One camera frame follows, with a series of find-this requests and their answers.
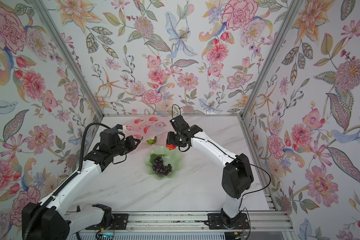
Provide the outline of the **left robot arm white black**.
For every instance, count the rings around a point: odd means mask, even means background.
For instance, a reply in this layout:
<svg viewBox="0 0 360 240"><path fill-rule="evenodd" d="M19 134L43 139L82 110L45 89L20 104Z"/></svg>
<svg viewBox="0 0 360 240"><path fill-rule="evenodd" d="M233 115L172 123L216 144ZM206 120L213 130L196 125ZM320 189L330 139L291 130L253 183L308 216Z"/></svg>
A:
<svg viewBox="0 0 360 240"><path fill-rule="evenodd" d="M119 129L102 131L100 142L81 158L75 172L38 203L29 203L23 208L23 239L65 240L88 227L110 227L114 221L111 207L94 204L88 210L72 214L67 213L68 208L92 180L114 163L115 157L127 156L140 142Z"/></svg>

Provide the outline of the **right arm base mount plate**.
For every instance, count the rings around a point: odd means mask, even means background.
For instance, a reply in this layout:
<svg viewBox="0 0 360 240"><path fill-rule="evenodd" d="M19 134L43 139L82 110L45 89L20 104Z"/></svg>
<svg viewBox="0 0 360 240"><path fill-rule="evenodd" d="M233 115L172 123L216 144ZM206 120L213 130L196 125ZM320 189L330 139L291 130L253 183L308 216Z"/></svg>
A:
<svg viewBox="0 0 360 240"><path fill-rule="evenodd" d="M210 230L249 230L250 221L247 214L239 213L234 218L229 218L224 213L207 214L205 224Z"/></svg>

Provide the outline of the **red strawberry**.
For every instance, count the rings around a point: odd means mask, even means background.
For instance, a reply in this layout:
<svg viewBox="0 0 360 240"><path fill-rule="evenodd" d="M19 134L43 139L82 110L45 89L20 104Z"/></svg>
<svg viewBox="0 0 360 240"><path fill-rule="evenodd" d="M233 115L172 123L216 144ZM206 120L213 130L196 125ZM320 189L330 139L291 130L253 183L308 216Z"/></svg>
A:
<svg viewBox="0 0 360 240"><path fill-rule="evenodd" d="M166 148L168 149L168 150L170 150L170 151L172 151L172 150L175 150L177 147L176 146L174 146L174 145L166 145Z"/></svg>

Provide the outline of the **light green fruit plate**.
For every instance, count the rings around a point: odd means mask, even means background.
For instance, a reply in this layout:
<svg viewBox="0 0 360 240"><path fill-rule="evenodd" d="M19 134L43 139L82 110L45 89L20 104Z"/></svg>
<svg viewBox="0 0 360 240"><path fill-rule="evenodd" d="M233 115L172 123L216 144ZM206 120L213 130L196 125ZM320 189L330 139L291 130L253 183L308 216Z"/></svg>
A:
<svg viewBox="0 0 360 240"><path fill-rule="evenodd" d="M172 179L183 168L181 152L167 147L153 149L145 161L146 172L156 180Z"/></svg>

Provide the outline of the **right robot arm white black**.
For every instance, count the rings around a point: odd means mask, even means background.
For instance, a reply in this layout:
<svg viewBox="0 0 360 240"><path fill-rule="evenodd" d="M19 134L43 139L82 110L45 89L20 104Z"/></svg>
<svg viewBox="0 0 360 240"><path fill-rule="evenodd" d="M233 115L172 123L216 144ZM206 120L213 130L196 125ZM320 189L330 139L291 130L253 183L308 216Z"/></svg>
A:
<svg viewBox="0 0 360 240"><path fill-rule="evenodd" d="M245 192L254 182L252 165L245 154L236 155L213 141L199 126L190 126L178 115L170 120L173 131L168 133L167 144L201 151L215 163L223 167L222 187L226 200L221 210L221 222L229 229L239 221L241 204Z"/></svg>

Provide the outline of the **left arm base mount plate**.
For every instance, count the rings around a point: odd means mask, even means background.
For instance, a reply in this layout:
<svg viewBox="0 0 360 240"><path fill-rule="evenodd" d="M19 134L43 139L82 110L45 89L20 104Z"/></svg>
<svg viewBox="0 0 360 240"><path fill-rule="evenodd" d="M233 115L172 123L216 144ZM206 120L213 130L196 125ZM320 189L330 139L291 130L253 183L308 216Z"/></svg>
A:
<svg viewBox="0 0 360 240"><path fill-rule="evenodd" d="M102 229L126 230L129 214L106 214L103 218L104 226Z"/></svg>

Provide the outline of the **dark purple grape bunch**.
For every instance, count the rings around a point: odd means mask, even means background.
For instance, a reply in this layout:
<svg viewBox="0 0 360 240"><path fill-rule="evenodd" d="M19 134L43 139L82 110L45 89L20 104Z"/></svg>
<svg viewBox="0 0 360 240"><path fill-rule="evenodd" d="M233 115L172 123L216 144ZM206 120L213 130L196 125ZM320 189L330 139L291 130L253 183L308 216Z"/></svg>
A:
<svg viewBox="0 0 360 240"><path fill-rule="evenodd" d="M167 176L172 172L172 165L165 165L163 158L159 156L154 159L152 169L156 175Z"/></svg>

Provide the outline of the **pink plastic bag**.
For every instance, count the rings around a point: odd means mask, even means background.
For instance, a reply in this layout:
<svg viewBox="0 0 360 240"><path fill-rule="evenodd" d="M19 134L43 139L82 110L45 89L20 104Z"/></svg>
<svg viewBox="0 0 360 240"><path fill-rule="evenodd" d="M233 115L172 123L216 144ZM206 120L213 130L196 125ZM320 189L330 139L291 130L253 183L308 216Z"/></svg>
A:
<svg viewBox="0 0 360 240"><path fill-rule="evenodd" d="M152 115L137 117L124 123L123 125L127 127L127 131L125 132L126 136L133 136L135 139L141 140L141 143L136 150L131 152L131 155L151 147L165 146L168 132L173 130L170 120L170 117ZM147 140L155 136L158 138L156 144L147 144Z"/></svg>

